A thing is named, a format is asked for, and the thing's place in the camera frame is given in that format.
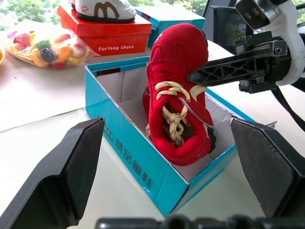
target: white robot part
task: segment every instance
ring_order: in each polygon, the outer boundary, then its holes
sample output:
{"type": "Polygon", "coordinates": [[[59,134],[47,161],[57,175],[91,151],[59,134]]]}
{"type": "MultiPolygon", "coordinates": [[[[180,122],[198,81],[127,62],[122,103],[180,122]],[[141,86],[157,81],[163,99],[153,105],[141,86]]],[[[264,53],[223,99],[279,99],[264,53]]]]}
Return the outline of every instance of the white robot part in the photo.
{"type": "Polygon", "coordinates": [[[287,42],[291,55],[291,65],[288,74],[276,85],[283,86],[295,83],[302,75],[305,67],[305,46],[297,30],[297,13],[292,0],[279,5],[276,9],[277,18],[264,27],[271,31],[273,37],[281,37],[287,42]]]}

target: green tree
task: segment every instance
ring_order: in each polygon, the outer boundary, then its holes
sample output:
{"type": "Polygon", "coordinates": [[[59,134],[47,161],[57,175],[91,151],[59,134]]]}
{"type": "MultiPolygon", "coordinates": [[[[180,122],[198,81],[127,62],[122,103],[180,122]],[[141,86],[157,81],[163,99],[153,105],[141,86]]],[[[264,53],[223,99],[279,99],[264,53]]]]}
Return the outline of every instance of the green tree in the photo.
{"type": "Polygon", "coordinates": [[[132,6],[154,6],[153,0],[129,0],[132,6]]]}
{"type": "MultiPolygon", "coordinates": [[[[294,4],[297,6],[299,4],[305,3],[305,0],[292,0],[294,4]]],[[[305,22],[305,9],[301,9],[297,11],[297,23],[300,24],[302,22],[305,22]]]]}
{"type": "Polygon", "coordinates": [[[24,19],[45,22],[51,21],[54,24],[60,22],[56,9],[61,0],[10,0],[1,11],[6,15],[14,12],[18,16],[18,21],[24,19]]]}
{"type": "Polygon", "coordinates": [[[189,0],[189,2],[192,6],[192,11],[194,13],[199,14],[199,15],[203,14],[207,0],[189,0]]]}
{"type": "Polygon", "coordinates": [[[164,2],[174,6],[183,6],[187,10],[191,10],[196,14],[202,15],[207,0],[164,0],[164,2]]]}

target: table surface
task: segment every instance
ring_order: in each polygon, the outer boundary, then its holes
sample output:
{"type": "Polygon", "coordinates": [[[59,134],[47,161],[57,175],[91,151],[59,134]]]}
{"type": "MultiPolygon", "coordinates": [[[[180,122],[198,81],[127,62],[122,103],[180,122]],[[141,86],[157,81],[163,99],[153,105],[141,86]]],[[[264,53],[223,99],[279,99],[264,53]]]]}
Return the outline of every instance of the table surface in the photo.
{"type": "MultiPolygon", "coordinates": [[[[230,55],[212,42],[209,42],[209,53],[210,60],[230,55]]],[[[98,57],[88,63],[144,55],[98,57]]],[[[4,69],[0,70],[0,215],[37,163],[72,126],[89,119],[83,108],[83,67],[50,71],[8,56],[4,69]],[[69,99],[74,105],[69,106],[69,99]]],[[[257,122],[268,124],[278,121],[276,129],[305,156],[302,151],[305,133],[271,92],[242,93],[238,90],[238,83],[213,87],[211,90],[257,122]]],[[[305,94],[291,86],[282,87],[282,91],[291,107],[305,117],[305,108],[300,106],[305,94]]],[[[238,157],[178,212],[191,219],[225,219],[235,213],[263,216],[238,157]]],[[[103,138],[95,181],[84,217],[77,228],[93,228],[95,221],[104,216],[162,219],[158,209],[103,138]]]]}

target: red shoe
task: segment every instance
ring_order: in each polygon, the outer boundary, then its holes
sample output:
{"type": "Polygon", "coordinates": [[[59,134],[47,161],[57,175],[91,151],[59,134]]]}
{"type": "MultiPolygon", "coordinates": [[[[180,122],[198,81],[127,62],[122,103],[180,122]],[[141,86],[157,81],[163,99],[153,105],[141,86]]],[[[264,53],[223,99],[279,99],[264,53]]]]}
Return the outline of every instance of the red shoe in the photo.
{"type": "Polygon", "coordinates": [[[166,29],[152,48],[147,68],[149,132],[156,148],[175,165],[190,165],[211,149],[203,124],[213,125],[205,108],[206,88],[186,80],[207,59],[203,33],[186,23],[166,29]]]}

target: box lid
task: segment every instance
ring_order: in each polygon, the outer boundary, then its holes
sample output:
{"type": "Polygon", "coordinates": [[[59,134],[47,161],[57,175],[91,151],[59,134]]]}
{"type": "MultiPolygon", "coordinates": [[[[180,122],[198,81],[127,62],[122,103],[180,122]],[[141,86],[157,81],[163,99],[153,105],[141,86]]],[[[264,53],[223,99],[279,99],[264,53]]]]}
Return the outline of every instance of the box lid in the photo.
{"type": "Polygon", "coordinates": [[[136,15],[131,23],[106,23],[81,20],[76,17],[76,11],[71,5],[61,4],[57,9],[61,21],[64,21],[73,32],[83,37],[106,37],[150,34],[152,24],[136,15]]]}
{"type": "Polygon", "coordinates": [[[202,27],[205,18],[179,6],[140,6],[136,8],[137,14],[152,23],[152,29],[155,30],[162,22],[191,22],[195,20],[202,21],[202,27]]]}

